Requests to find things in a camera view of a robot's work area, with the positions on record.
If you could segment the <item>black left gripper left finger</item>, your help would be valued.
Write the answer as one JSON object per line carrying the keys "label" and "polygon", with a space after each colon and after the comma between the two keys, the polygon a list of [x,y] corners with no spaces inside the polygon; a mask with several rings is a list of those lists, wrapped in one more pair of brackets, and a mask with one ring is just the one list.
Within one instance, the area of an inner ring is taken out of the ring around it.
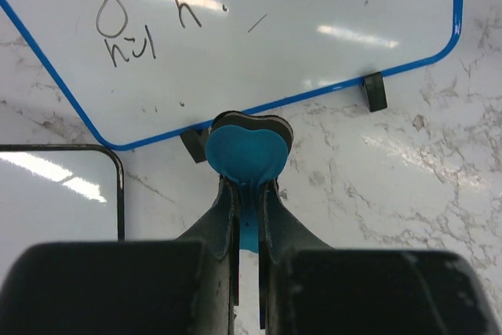
{"label": "black left gripper left finger", "polygon": [[189,334],[233,334],[239,304],[240,205],[236,186],[221,177],[211,207],[178,242],[201,247],[191,298]]}

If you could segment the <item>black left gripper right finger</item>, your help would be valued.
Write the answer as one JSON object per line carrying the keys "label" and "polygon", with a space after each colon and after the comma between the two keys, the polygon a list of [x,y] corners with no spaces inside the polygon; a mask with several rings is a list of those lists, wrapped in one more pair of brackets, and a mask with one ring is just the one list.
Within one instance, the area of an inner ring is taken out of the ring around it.
{"label": "black left gripper right finger", "polygon": [[260,327],[266,334],[285,334],[289,329],[296,329],[287,323],[294,319],[290,263],[303,250],[332,247],[283,205],[276,180],[260,188],[257,215]]}

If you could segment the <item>blue whiteboard eraser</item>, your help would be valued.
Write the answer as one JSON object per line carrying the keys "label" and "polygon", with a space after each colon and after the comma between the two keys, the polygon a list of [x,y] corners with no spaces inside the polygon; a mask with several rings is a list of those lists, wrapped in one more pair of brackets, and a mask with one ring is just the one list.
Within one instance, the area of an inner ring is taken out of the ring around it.
{"label": "blue whiteboard eraser", "polygon": [[213,120],[205,145],[206,160],[238,189],[240,249],[259,252],[260,188],[277,180],[284,170],[293,138],[292,126],[277,115],[225,111]]}

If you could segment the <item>blue framed small whiteboard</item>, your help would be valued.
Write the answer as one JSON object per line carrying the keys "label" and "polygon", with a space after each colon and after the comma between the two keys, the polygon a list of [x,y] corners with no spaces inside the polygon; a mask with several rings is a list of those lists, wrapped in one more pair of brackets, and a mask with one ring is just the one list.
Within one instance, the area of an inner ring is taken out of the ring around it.
{"label": "blue framed small whiteboard", "polygon": [[1,0],[94,137],[115,150],[433,64],[463,0]]}

